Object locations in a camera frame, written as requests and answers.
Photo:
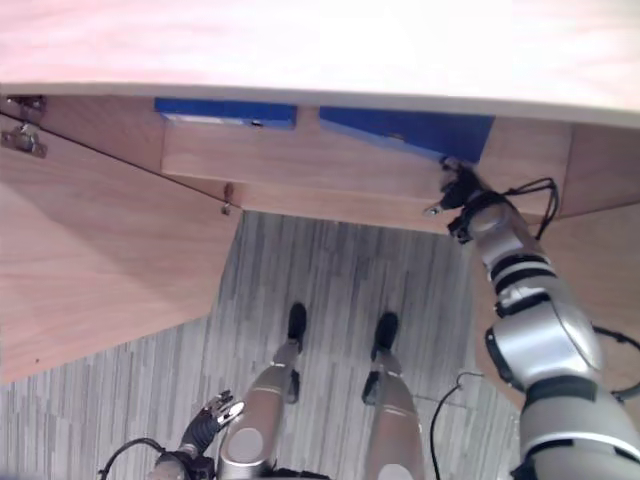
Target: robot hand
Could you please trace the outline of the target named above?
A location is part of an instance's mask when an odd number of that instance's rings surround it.
[[[215,462],[205,457],[215,436],[242,413],[243,402],[234,402],[229,390],[209,401],[191,420],[176,451],[164,452],[148,480],[209,480],[215,476]]]

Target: wooden panel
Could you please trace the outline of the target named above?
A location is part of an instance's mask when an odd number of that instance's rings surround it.
[[[640,125],[640,6],[633,1],[150,5],[5,0],[3,89]]]
[[[0,111],[18,115],[2,102]],[[153,111],[152,98],[49,96],[40,126],[102,153],[160,171],[164,118]]]
[[[553,265],[590,315],[595,325],[640,338],[640,205],[632,205],[551,224],[542,247]],[[495,296],[486,274],[478,267],[474,274],[476,306],[476,348],[478,366],[496,384],[495,368],[484,348],[485,330],[495,321]],[[629,386],[638,381],[638,352],[603,341],[607,359],[605,382],[610,387]],[[501,388],[521,404],[522,396]],[[627,403],[627,410],[640,426],[640,399]]]
[[[0,117],[3,129],[17,123]],[[0,149],[2,380],[206,314],[239,213],[42,133]]]
[[[560,213],[640,202],[640,130],[576,125]]]
[[[425,204],[406,198],[383,198],[329,190],[235,184],[234,203],[245,210],[382,227],[448,233],[449,213],[423,216]]]
[[[498,119],[479,172],[498,190],[542,176],[563,184],[571,127],[561,122]],[[294,131],[175,123],[167,125],[165,173],[405,199],[440,199],[441,170],[425,157],[383,149],[323,128],[301,108]],[[544,194],[523,196],[523,211],[542,214]]]

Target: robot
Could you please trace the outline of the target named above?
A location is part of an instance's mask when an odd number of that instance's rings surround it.
[[[446,160],[443,168],[443,198],[428,212],[460,209],[449,231],[460,243],[475,243],[497,299],[487,350],[502,380],[526,398],[521,463],[513,478],[640,478],[640,435],[602,385],[603,357],[589,319],[507,196],[463,163]],[[420,421],[391,353],[397,326],[393,314],[380,319],[362,394],[375,408],[366,480],[425,479]],[[306,311],[294,305],[287,340],[243,402],[233,403],[223,392],[191,422],[180,447],[162,453],[149,480],[328,478],[275,469],[284,406],[295,403],[300,391],[295,362],[305,328]],[[225,426],[215,467],[203,454]]]

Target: wooden desk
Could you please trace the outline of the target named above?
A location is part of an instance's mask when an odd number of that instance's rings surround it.
[[[640,126],[610,0],[5,0],[0,93],[173,95]]]

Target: robot leg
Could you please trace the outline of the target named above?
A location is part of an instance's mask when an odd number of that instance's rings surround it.
[[[397,317],[383,315],[376,329],[373,368],[362,393],[363,402],[376,409],[365,480],[425,479],[420,419],[411,392],[401,378],[400,363],[390,352],[396,330]]]
[[[242,415],[227,429],[218,453],[218,479],[254,478],[272,471],[284,404],[298,400],[300,375],[294,367],[305,327],[306,311],[296,304],[291,309],[287,341],[253,382],[243,399]]]

